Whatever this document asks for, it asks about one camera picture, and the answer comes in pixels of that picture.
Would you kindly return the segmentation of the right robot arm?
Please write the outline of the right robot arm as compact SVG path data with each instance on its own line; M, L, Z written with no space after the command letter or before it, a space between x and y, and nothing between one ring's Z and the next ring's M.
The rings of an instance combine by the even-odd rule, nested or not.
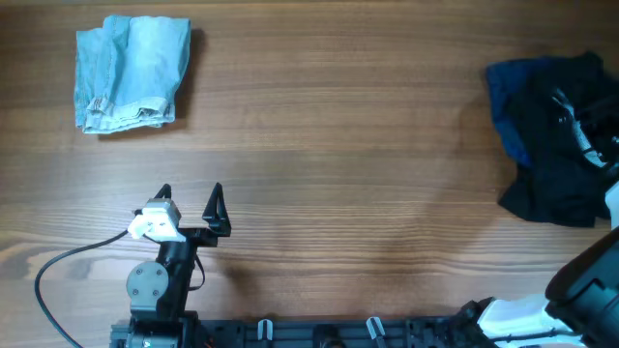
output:
M454 347L616 347L618 185L604 194L611 231L562 267L542 295L471 302L448 324Z

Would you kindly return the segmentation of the black shorts with snap button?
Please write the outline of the black shorts with snap button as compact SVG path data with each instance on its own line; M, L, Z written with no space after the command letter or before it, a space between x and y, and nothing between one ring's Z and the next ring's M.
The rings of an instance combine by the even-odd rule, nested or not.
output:
M605 191L618 181L618 79L594 52L553 62L528 78L507 112L531 159L499 198L534 222L592 227L609 218Z

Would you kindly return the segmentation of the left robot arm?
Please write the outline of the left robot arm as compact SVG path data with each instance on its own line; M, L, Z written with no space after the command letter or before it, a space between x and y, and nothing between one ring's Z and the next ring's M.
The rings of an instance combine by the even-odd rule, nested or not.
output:
M221 184L215 184L202 219L205 227L181 227L181 213L165 184L157 195L135 212L128 232L159 245L154 261L135 266L128 275L131 318L111 328L109 345L115 348L211 347L211 337L195 311L186 309L192 273L201 268L197 250L216 247L231 234Z

